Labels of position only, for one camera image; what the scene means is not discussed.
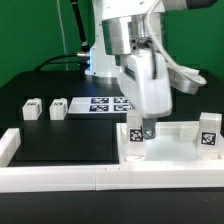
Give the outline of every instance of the white base panel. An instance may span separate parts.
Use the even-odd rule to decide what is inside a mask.
[[[147,143],[146,159],[132,162],[125,159],[126,124],[117,124],[120,164],[3,167],[0,192],[224,187],[223,138],[219,145],[220,159],[200,160],[196,157],[196,142],[177,138],[181,124],[185,122],[158,123],[160,132],[155,141]],[[7,147],[2,147],[3,154],[5,150]]]
[[[117,124],[120,166],[97,169],[96,190],[224,187],[224,160],[198,160],[196,142],[177,136],[184,123],[158,123],[160,133],[147,144],[146,159],[132,162],[125,160],[126,124]]]

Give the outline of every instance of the cable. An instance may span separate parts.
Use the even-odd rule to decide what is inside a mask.
[[[77,54],[66,54],[66,55],[59,55],[59,56],[56,56],[56,57],[53,57],[53,58],[50,58],[50,59],[47,59],[46,61],[44,61],[43,63],[41,63],[40,65],[38,65],[34,71],[35,72],[39,72],[45,65],[49,64],[50,62],[52,61],[55,61],[55,60],[59,60],[59,59],[66,59],[66,58],[71,58],[71,57],[78,57]]]
[[[152,79],[157,78],[157,62],[156,62],[156,50],[154,49],[153,42],[150,38],[140,39],[137,42],[137,45],[140,49],[149,48],[152,52],[152,65],[153,65],[153,76]]]
[[[89,47],[89,44],[86,39],[85,30],[83,27],[82,18],[81,18],[79,6],[78,6],[78,0],[70,0],[70,2],[72,4],[72,9],[75,14],[76,24],[78,26],[80,40],[82,42],[81,49],[82,49],[82,51],[89,51],[90,47]]]
[[[190,81],[196,83],[197,85],[205,85],[206,84],[206,80],[203,77],[201,77],[200,75],[198,75],[199,74],[198,70],[178,65],[169,56],[169,54],[163,48],[161,43],[157,40],[157,38],[156,38],[156,36],[155,36],[155,34],[153,32],[153,29],[152,29],[150,21],[151,21],[151,15],[152,15],[153,11],[159,5],[160,2],[161,2],[161,0],[155,0],[155,2],[153,3],[152,7],[148,10],[148,12],[146,14],[146,18],[145,18],[145,22],[146,22],[146,25],[147,25],[147,28],[148,28],[148,31],[150,33],[150,36],[152,38],[153,43],[155,44],[157,49],[161,52],[161,54],[164,56],[165,60],[168,62],[168,67],[170,67],[171,69],[177,71],[181,76],[183,76],[183,78],[187,78]]]
[[[58,18],[59,18],[59,23],[60,23],[60,28],[61,28],[61,36],[62,36],[62,43],[63,43],[63,48],[64,48],[64,54],[67,54],[67,48],[66,48],[66,41],[65,41],[65,32],[64,32],[64,26],[62,22],[62,16],[61,16],[61,4],[60,0],[57,0],[57,9],[58,9]]]

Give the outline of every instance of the white block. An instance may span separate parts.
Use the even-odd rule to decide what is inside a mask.
[[[201,113],[199,126],[201,130],[219,132],[221,130],[222,114]]]
[[[64,120],[68,112],[67,99],[62,98],[54,100],[49,110],[51,120]]]
[[[27,100],[23,106],[24,120],[37,120],[42,112],[41,99],[35,98]]]
[[[180,139],[182,141],[194,142],[198,138],[199,126],[195,123],[185,123],[180,126]]]
[[[222,124],[222,115],[214,113],[201,113],[197,155],[199,159],[219,158],[219,137]]]
[[[18,128],[10,128],[0,139],[0,167],[8,166],[21,143]]]
[[[142,117],[136,110],[127,112],[126,160],[143,160],[146,155],[146,143],[142,134]]]

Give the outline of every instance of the white cube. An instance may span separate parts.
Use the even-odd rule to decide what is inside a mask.
[[[201,130],[219,132],[221,130],[222,114],[201,113],[199,126]]]
[[[197,141],[198,138],[198,125],[196,124],[182,124],[180,126],[180,139],[186,142],[194,142]]]
[[[37,120],[42,112],[41,99],[29,99],[23,106],[24,120]]]
[[[201,113],[197,151],[199,159],[218,159],[222,115]]]
[[[51,120],[64,120],[68,112],[67,99],[62,98],[54,100],[49,110]]]

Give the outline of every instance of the black surface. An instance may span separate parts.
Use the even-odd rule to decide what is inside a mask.
[[[187,0],[188,9],[201,9],[212,7],[218,0]]]
[[[21,128],[22,145],[9,166],[87,165],[118,163],[116,123],[121,114],[67,114],[65,121],[50,121],[54,99],[120,96],[117,85],[81,81],[77,72],[27,72],[0,90],[0,127]],[[43,112],[37,121],[24,121],[22,107],[40,98]]]
[[[196,96],[173,91],[173,113],[160,120],[190,121],[198,120],[201,111],[222,113],[224,83],[209,74],[206,75],[206,79],[208,85],[201,88]],[[105,96],[105,94],[117,96],[119,93],[116,86],[104,87],[99,84],[80,82],[77,74],[72,72],[20,74],[0,89],[0,103],[4,105],[0,109],[0,130],[5,127],[20,127],[25,133],[24,144],[33,146],[39,139],[34,138],[33,142],[26,142],[26,134],[32,136],[33,132],[37,132],[38,135],[45,137],[44,133],[61,136],[60,133],[65,132],[70,135],[68,130],[76,127],[75,124],[80,125],[81,121],[83,126],[90,122],[94,127],[95,122],[99,123],[99,126],[106,122],[107,128],[110,129],[116,122],[124,121],[124,116],[67,116],[63,126],[65,130],[51,129],[50,125],[59,127],[60,122],[48,120],[47,108],[56,96],[71,99],[72,96]],[[45,112],[38,122],[24,122],[21,117],[21,107],[30,97],[41,97],[45,102]],[[60,141],[64,141],[64,138],[65,136],[57,139],[58,145]],[[110,149],[106,152],[105,158],[110,158],[111,155],[113,159],[116,158],[113,151],[111,154]],[[224,220],[223,207],[224,188],[8,193],[0,194],[0,223],[220,224]]]

